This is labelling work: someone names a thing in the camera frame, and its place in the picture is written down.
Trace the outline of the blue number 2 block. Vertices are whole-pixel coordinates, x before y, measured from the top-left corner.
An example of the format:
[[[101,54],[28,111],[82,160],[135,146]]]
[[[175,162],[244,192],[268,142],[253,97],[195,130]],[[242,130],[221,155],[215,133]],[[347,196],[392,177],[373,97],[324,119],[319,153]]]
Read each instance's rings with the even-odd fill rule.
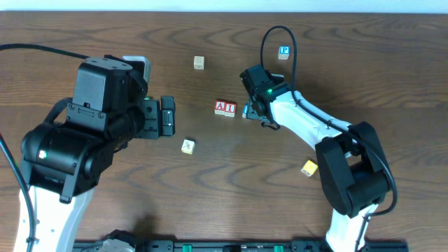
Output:
[[[248,104],[245,104],[242,111],[242,118],[247,118],[247,112],[248,112]]]

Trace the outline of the red letter I block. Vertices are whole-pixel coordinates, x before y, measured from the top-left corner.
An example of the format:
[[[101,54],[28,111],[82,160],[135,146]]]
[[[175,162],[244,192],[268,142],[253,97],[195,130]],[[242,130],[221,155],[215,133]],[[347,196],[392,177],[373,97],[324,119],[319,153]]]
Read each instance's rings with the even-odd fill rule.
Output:
[[[235,117],[237,105],[233,103],[226,103],[225,104],[225,110],[224,115],[227,117]]]

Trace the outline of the red letter A block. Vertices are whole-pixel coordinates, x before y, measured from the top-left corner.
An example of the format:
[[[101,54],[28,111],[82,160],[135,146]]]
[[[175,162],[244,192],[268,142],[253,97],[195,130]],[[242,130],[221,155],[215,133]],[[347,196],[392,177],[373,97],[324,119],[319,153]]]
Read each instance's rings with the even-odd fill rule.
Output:
[[[214,113],[216,115],[224,115],[225,114],[225,101],[216,101],[214,106]]]

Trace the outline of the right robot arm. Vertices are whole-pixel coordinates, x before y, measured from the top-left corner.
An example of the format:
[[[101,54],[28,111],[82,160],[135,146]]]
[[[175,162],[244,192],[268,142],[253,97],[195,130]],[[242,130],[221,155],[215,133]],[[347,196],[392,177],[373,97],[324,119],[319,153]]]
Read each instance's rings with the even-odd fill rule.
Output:
[[[324,195],[333,208],[325,236],[333,251],[365,248],[365,232],[377,207],[397,188],[375,129],[367,122],[352,125],[309,103],[281,75],[261,65],[240,73],[251,108],[261,125],[285,127],[316,152]]]

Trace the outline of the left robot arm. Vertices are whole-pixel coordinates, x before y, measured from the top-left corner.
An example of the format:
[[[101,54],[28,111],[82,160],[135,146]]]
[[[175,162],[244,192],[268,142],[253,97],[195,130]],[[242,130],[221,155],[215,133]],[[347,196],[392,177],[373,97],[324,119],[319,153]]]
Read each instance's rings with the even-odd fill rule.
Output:
[[[143,56],[85,59],[73,96],[24,136],[17,237],[33,232],[33,251],[70,251],[113,156],[133,139],[174,134],[174,99],[148,97],[150,72]]]

